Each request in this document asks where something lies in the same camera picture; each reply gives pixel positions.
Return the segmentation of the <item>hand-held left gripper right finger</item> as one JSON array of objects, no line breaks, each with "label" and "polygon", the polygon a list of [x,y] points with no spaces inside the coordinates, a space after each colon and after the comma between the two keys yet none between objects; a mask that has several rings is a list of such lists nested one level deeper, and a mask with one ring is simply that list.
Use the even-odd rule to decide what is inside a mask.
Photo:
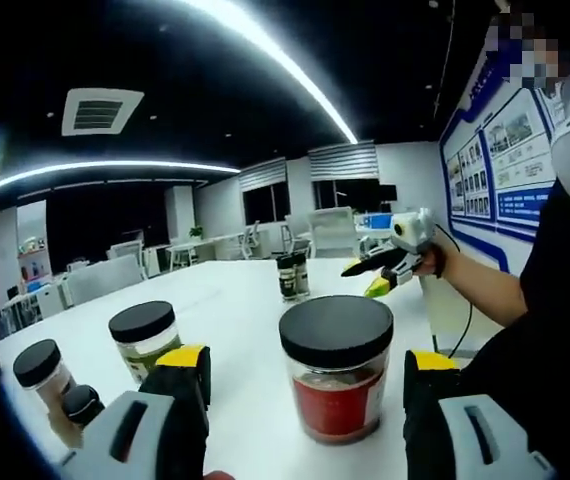
[{"label": "hand-held left gripper right finger", "polygon": [[456,393],[449,357],[408,350],[403,438],[409,479],[553,479],[555,468],[491,397]]}]

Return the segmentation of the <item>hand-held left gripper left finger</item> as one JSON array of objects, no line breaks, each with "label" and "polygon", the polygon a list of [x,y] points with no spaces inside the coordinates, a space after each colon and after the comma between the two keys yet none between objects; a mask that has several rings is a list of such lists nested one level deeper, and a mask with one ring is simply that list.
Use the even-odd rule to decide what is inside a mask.
[{"label": "hand-held left gripper left finger", "polygon": [[136,391],[105,405],[88,385],[63,397],[81,444],[61,461],[64,479],[201,479],[211,404],[206,345],[163,354]]}]

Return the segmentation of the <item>person's right hand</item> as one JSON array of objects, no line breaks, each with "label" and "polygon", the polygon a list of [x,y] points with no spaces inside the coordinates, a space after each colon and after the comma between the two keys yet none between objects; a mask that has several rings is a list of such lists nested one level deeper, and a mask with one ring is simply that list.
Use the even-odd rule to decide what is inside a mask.
[{"label": "person's right hand", "polygon": [[422,254],[421,261],[414,268],[415,276],[436,276],[444,278],[454,266],[460,251],[447,235],[438,232],[428,249]]}]

